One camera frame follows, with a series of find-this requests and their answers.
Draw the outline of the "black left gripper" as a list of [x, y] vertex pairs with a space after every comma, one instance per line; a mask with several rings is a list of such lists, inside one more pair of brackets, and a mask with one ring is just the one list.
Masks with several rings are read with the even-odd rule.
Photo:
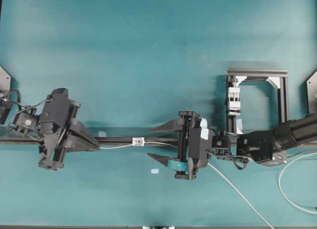
[[69, 99], [66, 88], [57, 88], [48, 95], [38, 121], [39, 134], [43, 138], [39, 142], [39, 167], [56, 171], [64, 166], [66, 148], [62, 146], [62, 143], [69, 126], [71, 151], [98, 151], [100, 149], [100, 144], [84, 124], [77, 119], [72, 119], [76, 117], [80, 106], [79, 102]]

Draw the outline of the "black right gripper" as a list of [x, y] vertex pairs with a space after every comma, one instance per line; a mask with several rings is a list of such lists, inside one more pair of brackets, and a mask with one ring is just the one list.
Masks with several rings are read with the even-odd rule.
[[149, 157], [176, 171], [176, 179], [195, 179], [208, 166], [212, 130], [197, 112], [180, 111], [179, 118], [150, 129], [150, 133], [180, 131], [177, 158], [147, 153]]

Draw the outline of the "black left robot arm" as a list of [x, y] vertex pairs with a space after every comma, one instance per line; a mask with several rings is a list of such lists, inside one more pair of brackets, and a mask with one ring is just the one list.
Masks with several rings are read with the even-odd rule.
[[68, 152], [99, 150], [99, 142], [76, 118], [81, 104], [69, 98], [68, 89], [57, 88], [40, 103], [42, 113], [36, 114], [38, 105], [17, 102], [18, 111], [7, 125], [8, 131], [39, 144], [39, 167], [56, 171], [64, 167]]

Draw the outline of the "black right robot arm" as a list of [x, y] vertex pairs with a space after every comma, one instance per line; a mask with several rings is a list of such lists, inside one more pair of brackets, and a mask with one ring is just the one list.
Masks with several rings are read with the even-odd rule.
[[317, 139], [317, 115], [283, 122], [271, 130], [235, 134], [208, 127], [196, 112], [180, 111], [179, 118], [151, 129], [151, 132], [179, 132], [177, 157], [148, 155], [175, 171], [176, 179], [193, 180], [207, 167], [211, 156], [230, 161], [243, 170], [248, 162], [272, 167], [287, 162], [287, 150]]

